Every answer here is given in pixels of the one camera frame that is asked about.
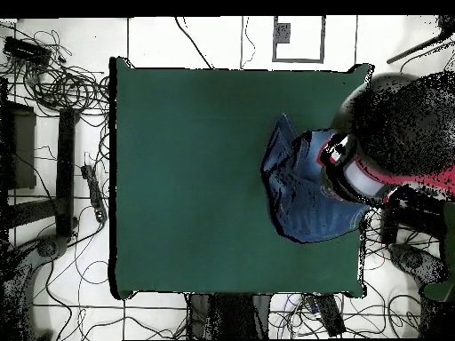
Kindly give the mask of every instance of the blue jeans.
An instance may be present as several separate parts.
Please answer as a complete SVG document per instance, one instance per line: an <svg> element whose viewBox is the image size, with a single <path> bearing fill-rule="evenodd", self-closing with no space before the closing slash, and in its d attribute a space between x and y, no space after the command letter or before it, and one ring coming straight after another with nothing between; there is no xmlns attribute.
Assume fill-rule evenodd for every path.
<svg viewBox="0 0 455 341"><path fill-rule="evenodd" d="M322 183L317 158L333 130L297 137L281 115L268 143L261 174L276 231L296 242L320 242L355 230L370 208L341 201Z"/></svg>

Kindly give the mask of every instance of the white floor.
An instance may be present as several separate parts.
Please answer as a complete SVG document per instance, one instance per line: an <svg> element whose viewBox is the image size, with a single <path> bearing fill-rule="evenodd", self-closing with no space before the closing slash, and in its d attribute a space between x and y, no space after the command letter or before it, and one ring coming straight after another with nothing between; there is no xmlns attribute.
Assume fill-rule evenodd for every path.
<svg viewBox="0 0 455 341"><path fill-rule="evenodd" d="M320 27L317 22L307 18L308 25L315 25L314 30L305 26L306 17L295 20L280 20L280 22L294 22L293 30L299 28L305 30L309 36L320 38ZM397 53L419 44L438 33L435 16L327 16L325 33L325 60L323 64L289 64L272 62L272 30L273 17L244 16L243 24L247 26L246 36L243 36L243 51L241 53L241 30L242 17L221 18L179 18L180 25L195 40L201 52L210 64L219 68L239 69L308 69L308 70L336 70L347 71L355 63L371 63L375 65L375 74L387 71L398 71L406 61L399 60L395 64L388 65L386 60ZM133 18L129 22L129 38L127 37L127 19L59 19L59 20L21 20L17 24L18 30L28 34L43 30L51 32L55 30L60 36L60 43L72 52L66 55L68 65L84 67L91 71L98 71L97 78L101 79L108 74L108 58L111 56L129 57L135 67L206 67L204 61L197 53L187 37L179 30L174 18ZM0 28L0 36L12 36L12 31ZM43 33L36 35L48 41ZM314 55L314 41L307 41L308 56L303 56L300 43L295 37L291 38L292 46L288 49L288 55L301 58L312 58ZM421 59L415 59L407 64L403 72L426 75L442 70L453 54L453 47L442 52L431 54ZM23 88L17 88L17 95L25 95ZM20 103L24 99L17 97ZM90 117L91 123L96 123L94 116ZM57 153L57 125L58 121L49 118L38 118L36 130L36 148L49 146L52 153ZM84 164L85 152L94 157L98 151L100 130L92 128L86 123L80 122L76 131L76 163ZM49 151L45 148L36 150L36 156L49 157ZM55 193L56 163L47 160L36 160L36 168L41 173L45 184L51 194ZM103 184L108 178L107 173L99 175L100 183ZM75 177L76 196L88 196L88 188L81 177ZM45 194L40 184L36 189L20 190L17 194ZM18 198L17 202L28 201L29 198ZM75 200L75 214L90 205L86 199ZM31 225L21 226L16 233L11 231L11 240L21 244L34 238L45 226L53 220L42 220ZM97 228L92 209L84 211L81 217L79 234L81 237L91 234ZM73 306L72 319L64 329L61 338L68 340L81 340L81 331L77 329L78 318L83 321L83 332L90 340L122 340L124 339L147 339L154 335L149 329L142 328L136 321L152 329L175 330L185 317L185 300L180 294L139 293L136 297L125 302L117 301L111 297L107 279L107 265L95 263L96 261L108 261L108 226L88 244L83 242L77 250L68 250L67 253L55 263L52 274L50 290L52 294L67 305ZM81 281L74 263L75 256L84 254L77 259L77 266L81 274L87 269L84 278L89 284ZM344 299L344 316L346 326L351 330L365 330L363 335L367 337L393 337L387 313L383 305L398 294L411 294L418 297L415 284L409 276L395 269L390 261L384 259L382 254L372 254L365 262L364 279L372 286L368 289L368 295L364 299ZM65 307L54 302L44 290L46 279L50 272L50 266L45 266L38 273L35 287L35 319L36 326L40 329L53 329L55 339L60 329L68 320L69 312ZM273 325L278 326L282 317L280 312L292 312L299 295L290 297L287 294L275 295L272 299L272 311L270 314L270 337L287 338L289 331L277 333ZM77 306L82 310L79 315ZM419 307L406 297L397 298L392 306L394 313L400 314L405 320L407 312L411 311L419 315ZM124 310L127 317L136 321L122 320ZM96 324L119 321L108 326L99 326L92 329ZM305 320L305 325L319 329L317 321ZM299 333L308 333L302 338L315 338L308 327L295 318L295 326L300 327ZM386 330L379 335L379 329ZM395 327L400 337L416 337L416 331L404 324ZM325 333L318 335L327 338ZM345 334L344 337L352 337L353 334Z"/></svg>

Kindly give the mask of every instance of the power adapter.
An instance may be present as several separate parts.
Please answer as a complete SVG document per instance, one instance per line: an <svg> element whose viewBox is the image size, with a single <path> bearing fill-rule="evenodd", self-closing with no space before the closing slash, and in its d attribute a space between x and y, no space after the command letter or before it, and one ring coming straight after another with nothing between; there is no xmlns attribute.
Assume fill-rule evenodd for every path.
<svg viewBox="0 0 455 341"><path fill-rule="evenodd" d="M4 54L46 68L49 66L52 52L36 44L7 36L4 42Z"/></svg>

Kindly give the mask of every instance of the grout line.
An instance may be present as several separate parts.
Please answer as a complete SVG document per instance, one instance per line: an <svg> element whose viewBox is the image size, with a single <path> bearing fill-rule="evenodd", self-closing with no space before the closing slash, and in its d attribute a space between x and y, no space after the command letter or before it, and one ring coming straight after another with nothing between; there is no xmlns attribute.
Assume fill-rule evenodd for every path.
<svg viewBox="0 0 455 341"><path fill-rule="evenodd" d="M98 305L57 305L57 304L32 304L35 307L69 307L69 308L96 308L96 309L114 309L114 310L123 310L122 306L98 306ZM128 306L129 309L144 309L144 310L176 310L176 311L185 311L186 307L146 307L146 306Z"/></svg>
<svg viewBox="0 0 455 341"><path fill-rule="evenodd" d="M126 299L124 300L124 325L122 328L122 341L124 341L124 326L126 323Z"/></svg>
<svg viewBox="0 0 455 341"><path fill-rule="evenodd" d="M126 19L126 58L130 59L130 19Z"/></svg>
<svg viewBox="0 0 455 341"><path fill-rule="evenodd" d="M16 39L16 28L14 28L14 39ZM14 103L17 103L16 102L16 81L17 81L17 76L14 75L14 81L13 81L13 85L14 85ZM14 206L16 206L16 203L17 203L17 195L16 195L16 184L14 184ZM14 227L14 248L17 247L17 227L15 226Z"/></svg>
<svg viewBox="0 0 455 341"><path fill-rule="evenodd" d="M357 36L359 30L359 16L355 16L355 45L354 45L354 65L357 64Z"/></svg>
<svg viewBox="0 0 455 341"><path fill-rule="evenodd" d="M240 31L240 69L243 63L243 16L242 16L242 30Z"/></svg>
<svg viewBox="0 0 455 341"><path fill-rule="evenodd" d="M60 307L65 308L64 305L56 304L33 304L35 307ZM68 305L69 308L93 308L93 309L114 309L114 310L123 310L122 306L97 306L97 305ZM176 311L185 311L186 307L153 307L153 306L128 306L128 309L135 310L176 310ZM283 310L270 310L269 313L293 313L293 311L283 311ZM387 314L383 313L343 313L343 316L378 316L378 317L387 317ZM406 317L406 314L401 313L391 313L390 316L396 317Z"/></svg>

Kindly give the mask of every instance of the green table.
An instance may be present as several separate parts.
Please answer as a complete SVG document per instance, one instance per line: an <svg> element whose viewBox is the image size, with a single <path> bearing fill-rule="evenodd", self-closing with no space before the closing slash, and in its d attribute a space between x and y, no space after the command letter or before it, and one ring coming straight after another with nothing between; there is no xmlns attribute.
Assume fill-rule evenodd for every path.
<svg viewBox="0 0 455 341"><path fill-rule="evenodd" d="M112 59L116 288L360 297L359 231L311 244L279 236L259 168L281 113L298 132L327 128L370 69L130 68Z"/></svg>

